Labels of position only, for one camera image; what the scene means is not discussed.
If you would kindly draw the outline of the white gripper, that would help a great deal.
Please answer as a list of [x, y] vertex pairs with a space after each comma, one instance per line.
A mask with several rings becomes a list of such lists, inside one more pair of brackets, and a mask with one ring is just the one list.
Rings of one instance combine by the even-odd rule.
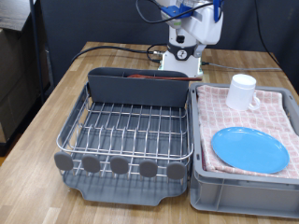
[[[195, 58], [202, 57], [206, 45], [215, 45], [220, 40], [223, 17], [221, 9], [218, 8], [216, 12], [219, 20], [215, 21], [214, 12], [213, 6], [202, 7], [195, 10], [190, 17], [184, 18], [181, 22], [182, 28], [201, 43], [194, 49]], [[184, 35], [177, 36], [176, 41], [179, 44], [182, 44], [184, 40]]]

